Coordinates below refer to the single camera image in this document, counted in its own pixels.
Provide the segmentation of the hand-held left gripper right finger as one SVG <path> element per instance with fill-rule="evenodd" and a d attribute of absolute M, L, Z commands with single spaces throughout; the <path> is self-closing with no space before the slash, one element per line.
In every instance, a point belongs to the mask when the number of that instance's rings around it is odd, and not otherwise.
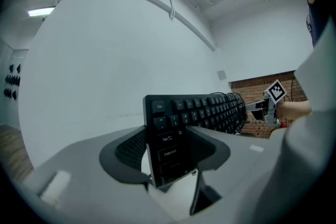
<path fill-rule="evenodd" d="M 219 169 L 230 157 L 230 148 L 205 133 L 207 129 L 199 130 L 196 126 L 186 127 L 186 146 L 189 159 L 197 170 L 197 181 L 190 215 L 194 215 L 222 197 L 210 185 L 207 185 L 202 173 Z"/>

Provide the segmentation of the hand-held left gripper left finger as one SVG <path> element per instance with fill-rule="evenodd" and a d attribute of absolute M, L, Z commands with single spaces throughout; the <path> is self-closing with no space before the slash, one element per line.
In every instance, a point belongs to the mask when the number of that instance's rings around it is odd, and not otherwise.
<path fill-rule="evenodd" d="M 99 162 L 103 170 L 113 179 L 123 184 L 143 185 L 148 190 L 152 183 L 149 177 L 141 172 L 141 163 L 146 151 L 146 127 L 126 130 L 126 134 L 109 142 L 99 154 Z"/>

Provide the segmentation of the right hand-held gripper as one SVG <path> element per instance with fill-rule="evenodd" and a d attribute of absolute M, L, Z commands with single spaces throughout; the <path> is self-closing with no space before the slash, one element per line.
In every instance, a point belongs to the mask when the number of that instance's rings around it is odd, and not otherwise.
<path fill-rule="evenodd" d="M 264 91 L 264 100 L 245 104 L 246 111 L 251 111 L 255 120 L 265 121 L 268 126 L 281 126 L 276 112 L 277 104 L 287 95 L 287 91 L 277 79 Z"/>

